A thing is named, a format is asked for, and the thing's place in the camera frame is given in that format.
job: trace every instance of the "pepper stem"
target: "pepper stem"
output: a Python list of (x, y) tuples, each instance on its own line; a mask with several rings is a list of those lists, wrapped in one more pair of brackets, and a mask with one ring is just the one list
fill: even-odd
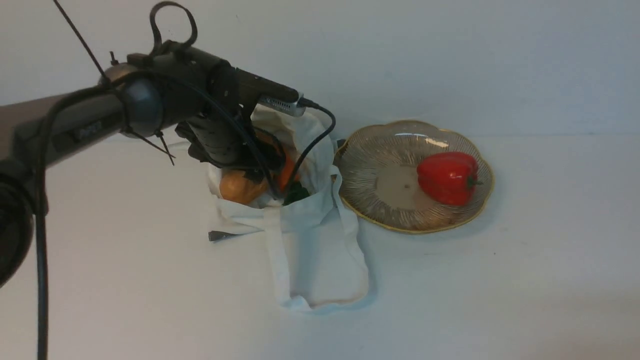
[(478, 180), (474, 179), (472, 176), (469, 176), (467, 178), (467, 187), (470, 188), (470, 189), (472, 187), (474, 187), (475, 185), (482, 185), (482, 184), (484, 184), (482, 181), (478, 181)]

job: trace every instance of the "red bell pepper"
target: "red bell pepper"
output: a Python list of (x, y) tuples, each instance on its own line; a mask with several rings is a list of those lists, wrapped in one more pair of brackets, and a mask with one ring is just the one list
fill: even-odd
[(433, 200), (462, 206), (469, 202), (478, 181), (476, 159), (464, 152), (441, 152), (418, 165), (418, 184)]

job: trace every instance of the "food item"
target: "food item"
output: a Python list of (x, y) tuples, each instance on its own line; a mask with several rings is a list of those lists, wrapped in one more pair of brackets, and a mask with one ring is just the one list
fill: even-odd
[[(286, 150), (284, 151), (284, 153), (285, 153), (284, 167), (278, 174), (278, 185), (280, 186), (281, 192), (284, 192), (285, 187), (287, 186), (287, 182), (289, 181), (289, 177), (291, 176), (291, 173), (293, 173), (293, 166), (295, 166), (289, 153)], [(296, 173), (294, 182), (299, 180), (300, 180), (300, 173)]]
[(256, 183), (246, 175), (244, 170), (229, 170), (225, 173), (220, 180), (222, 199), (249, 205), (269, 188), (266, 178), (263, 177), (261, 182)]
[(289, 193), (287, 194), (287, 197), (284, 199), (284, 203), (282, 205), (283, 206), (289, 205), (298, 200), (307, 198), (308, 196), (309, 196), (309, 191), (304, 186), (302, 186), (302, 184), (299, 181), (294, 181), (293, 184), (291, 184)]
[[(276, 149), (278, 149), (278, 146), (273, 141), (272, 137), (268, 136), (265, 133), (258, 133), (257, 136), (258, 136), (258, 139), (260, 139), (263, 142), (266, 142), (266, 143), (270, 144), (271, 146), (275, 147)], [(293, 159), (291, 158), (291, 155), (289, 154), (289, 152), (286, 149), (284, 149), (284, 156), (285, 156), (284, 167), (282, 167), (282, 170), (276, 176), (276, 181), (278, 181), (278, 187), (280, 187), (280, 191), (281, 192), (284, 192), (285, 187), (287, 186), (287, 182), (289, 181), (289, 177), (291, 176), (291, 173), (293, 173), (293, 166), (295, 166), (295, 163), (294, 163)], [(295, 181), (299, 181), (299, 180), (300, 180), (300, 173), (298, 172), (298, 173), (296, 173), (296, 177), (294, 179), (294, 182)]]
[(418, 184), (433, 200), (462, 206), (476, 190), (478, 164), (464, 152), (441, 152), (422, 160), (417, 167)]

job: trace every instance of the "green vegetable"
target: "green vegetable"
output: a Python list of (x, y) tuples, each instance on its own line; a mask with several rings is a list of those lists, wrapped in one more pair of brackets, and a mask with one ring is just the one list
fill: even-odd
[(287, 197), (284, 199), (284, 203), (282, 205), (283, 206), (289, 205), (298, 200), (302, 200), (305, 197), (308, 197), (309, 195), (310, 195), (309, 191), (305, 189), (299, 181), (295, 181), (293, 182), (293, 184), (291, 184), (291, 189), (289, 190), (289, 193), (287, 194)]

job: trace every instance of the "bag handle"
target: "bag handle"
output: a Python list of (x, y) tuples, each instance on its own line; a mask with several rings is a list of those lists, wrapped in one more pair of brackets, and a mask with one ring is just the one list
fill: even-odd
[(336, 176), (332, 184), (332, 195), (334, 204), (340, 215), (345, 247), (353, 261), (363, 272), (364, 279), (366, 280), (361, 292), (352, 299), (327, 300), (326, 302), (310, 306), (307, 300), (300, 295), (291, 297), (291, 276), (289, 273), (289, 260), (287, 259), (284, 246), (280, 208), (264, 209), (264, 232), (266, 235), (269, 260), (271, 262), (271, 271), (273, 273), (276, 301), (280, 306), (294, 311), (315, 312), (320, 309), (326, 311), (341, 308), (362, 300), (369, 292), (369, 269), (364, 261), (364, 254), (358, 246), (358, 217), (351, 210), (346, 209), (340, 199), (339, 190), (342, 185), (340, 170), (332, 165), (330, 175)]

